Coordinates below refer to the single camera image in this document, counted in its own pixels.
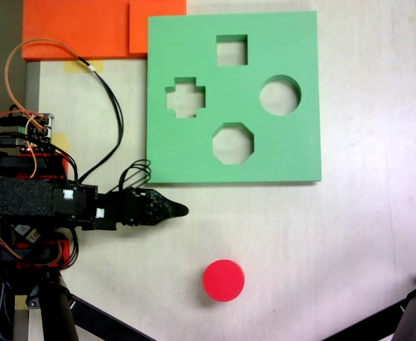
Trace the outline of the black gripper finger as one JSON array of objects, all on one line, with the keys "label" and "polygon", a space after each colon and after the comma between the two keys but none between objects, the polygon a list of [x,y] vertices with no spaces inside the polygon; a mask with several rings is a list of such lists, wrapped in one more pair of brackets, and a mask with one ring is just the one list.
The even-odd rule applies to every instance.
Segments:
[{"label": "black gripper finger", "polygon": [[146,226],[156,226],[157,224],[160,224],[161,222],[164,222],[166,220],[184,217],[185,215],[186,215],[185,210],[156,211],[156,212],[147,211],[146,212]]},{"label": "black gripper finger", "polygon": [[156,190],[146,191],[146,207],[153,214],[188,214],[187,206],[174,202]]}]

